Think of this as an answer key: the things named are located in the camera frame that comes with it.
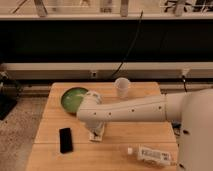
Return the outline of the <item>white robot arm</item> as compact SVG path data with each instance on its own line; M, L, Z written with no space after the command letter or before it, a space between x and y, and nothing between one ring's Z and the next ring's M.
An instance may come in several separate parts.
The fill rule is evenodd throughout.
M97 134L100 122L180 122L177 171L213 171L213 89L102 104L89 91L77 118Z

